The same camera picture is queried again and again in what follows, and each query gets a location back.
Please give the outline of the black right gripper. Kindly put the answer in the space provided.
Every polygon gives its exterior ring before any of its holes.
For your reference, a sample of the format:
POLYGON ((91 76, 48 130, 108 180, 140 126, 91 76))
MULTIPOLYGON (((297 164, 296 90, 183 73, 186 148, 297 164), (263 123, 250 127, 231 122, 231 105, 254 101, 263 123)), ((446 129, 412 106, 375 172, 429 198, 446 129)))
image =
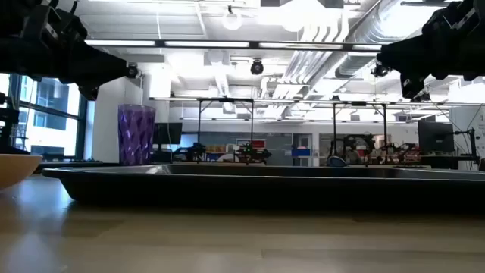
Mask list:
POLYGON ((383 45, 377 60, 398 71, 402 97, 413 99, 427 76, 472 81, 484 75, 484 0, 450 2, 435 11, 415 36, 383 45))

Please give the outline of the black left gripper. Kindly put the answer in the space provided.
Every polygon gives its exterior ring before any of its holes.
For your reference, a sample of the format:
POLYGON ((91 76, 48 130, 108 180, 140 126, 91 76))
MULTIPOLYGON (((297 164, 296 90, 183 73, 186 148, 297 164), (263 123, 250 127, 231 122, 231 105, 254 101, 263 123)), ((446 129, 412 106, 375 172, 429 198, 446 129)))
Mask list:
POLYGON ((87 37, 75 15, 79 2, 68 11, 58 4, 1 0, 1 72, 75 83, 87 101, 96 101, 101 85, 127 75, 127 62, 93 47, 74 48, 87 37))

